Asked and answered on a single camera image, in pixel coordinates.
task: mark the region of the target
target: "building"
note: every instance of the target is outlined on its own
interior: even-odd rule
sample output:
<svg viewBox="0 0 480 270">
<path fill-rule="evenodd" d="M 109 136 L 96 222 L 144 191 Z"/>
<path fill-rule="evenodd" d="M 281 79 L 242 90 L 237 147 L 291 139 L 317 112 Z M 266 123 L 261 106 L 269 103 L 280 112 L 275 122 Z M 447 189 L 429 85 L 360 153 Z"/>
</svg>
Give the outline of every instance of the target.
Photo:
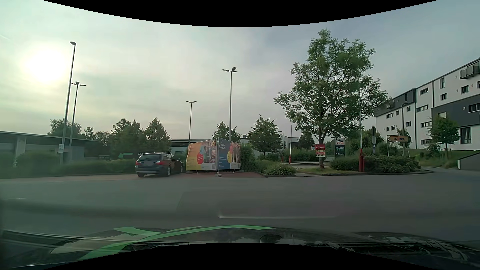
<svg viewBox="0 0 480 270">
<path fill-rule="evenodd" d="M 397 129 L 408 131 L 411 148 L 426 148 L 431 142 L 432 118 L 448 117 L 458 124 L 461 139 L 452 150 L 480 149 L 480 58 L 420 87 L 393 98 L 375 109 L 377 131 L 386 139 Z"/>
<path fill-rule="evenodd" d="M 280 137 L 283 140 L 283 146 L 284 146 L 284 152 L 287 152 L 287 149 L 290 149 L 290 137 L 280 135 Z M 292 138 L 292 147 L 298 147 L 299 144 L 299 139 L 300 138 Z M 190 143 L 198 143 L 198 142 L 203 142 L 211 139 L 191 139 Z M 240 136 L 240 143 L 246 144 L 248 143 L 247 136 L 246 135 L 241 135 Z M 172 140 L 172 153 L 175 155 L 179 154 L 184 154 L 188 150 L 188 139 L 186 140 Z M 260 153 L 259 151 L 254 150 L 255 157 L 260 156 L 263 153 Z"/>
<path fill-rule="evenodd" d="M 61 141 L 62 137 L 0 131 L 0 152 L 11 152 L 15 154 L 15 157 L 28 151 L 58 153 Z M 85 144 L 88 142 L 94 141 L 73 139 L 72 149 L 70 150 L 70 139 L 66 138 L 64 160 L 69 160 L 70 154 L 72 154 L 72 160 L 83 160 L 85 157 Z"/>
</svg>

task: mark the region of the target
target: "blue poster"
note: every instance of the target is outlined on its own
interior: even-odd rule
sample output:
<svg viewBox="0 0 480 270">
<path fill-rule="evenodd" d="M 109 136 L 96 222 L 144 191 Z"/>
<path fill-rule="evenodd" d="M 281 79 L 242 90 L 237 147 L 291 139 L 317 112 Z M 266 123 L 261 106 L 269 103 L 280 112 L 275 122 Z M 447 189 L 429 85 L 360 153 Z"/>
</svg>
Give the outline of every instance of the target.
<svg viewBox="0 0 480 270">
<path fill-rule="evenodd" d="M 218 140 L 218 169 L 240 170 L 240 144 L 229 140 Z"/>
</svg>

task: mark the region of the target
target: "balcony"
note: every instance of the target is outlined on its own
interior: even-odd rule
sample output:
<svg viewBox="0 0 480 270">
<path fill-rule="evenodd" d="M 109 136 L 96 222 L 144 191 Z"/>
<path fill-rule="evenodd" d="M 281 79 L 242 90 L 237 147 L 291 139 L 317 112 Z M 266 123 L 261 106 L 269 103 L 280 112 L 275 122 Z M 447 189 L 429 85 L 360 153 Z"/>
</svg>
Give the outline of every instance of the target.
<svg viewBox="0 0 480 270">
<path fill-rule="evenodd" d="M 471 77 L 475 77 L 480 74 L 480 66 L 479 63 L 473 64 L 469 67 L 467 67 L 464 70 L 460 71 L 460 79 L 461 80 L 466 80 Z"/>
</svg>

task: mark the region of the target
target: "sun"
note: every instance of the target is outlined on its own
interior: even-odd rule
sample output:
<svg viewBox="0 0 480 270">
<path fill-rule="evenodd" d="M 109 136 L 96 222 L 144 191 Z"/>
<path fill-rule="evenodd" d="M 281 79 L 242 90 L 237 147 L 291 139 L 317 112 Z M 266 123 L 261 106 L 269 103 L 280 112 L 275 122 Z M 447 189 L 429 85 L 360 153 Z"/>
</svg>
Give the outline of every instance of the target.
<svg viewBox="0 0 480 270">
<path fill-rule="evenodd" d="M 38 82 L 59 81 L 66 72 L 66 58 L 55 50 L 42 50 L 26 61 L 26 69 Z"/>
</svg>

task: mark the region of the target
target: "asphalt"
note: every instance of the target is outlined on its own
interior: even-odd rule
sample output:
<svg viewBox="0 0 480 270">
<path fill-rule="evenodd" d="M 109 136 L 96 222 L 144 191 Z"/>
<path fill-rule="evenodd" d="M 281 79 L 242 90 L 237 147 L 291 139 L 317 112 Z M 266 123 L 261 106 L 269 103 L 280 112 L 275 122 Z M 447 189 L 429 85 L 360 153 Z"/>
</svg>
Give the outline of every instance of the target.
<svg viewBox="0 0 480 270">
<path fill-rule="evenodd" d="M 480 240 L 480 173 L 249 177 L 2 180 L 2 223 L 10 230 L 77 236 L 130 226 L 264 225 Z"/>
</svg>

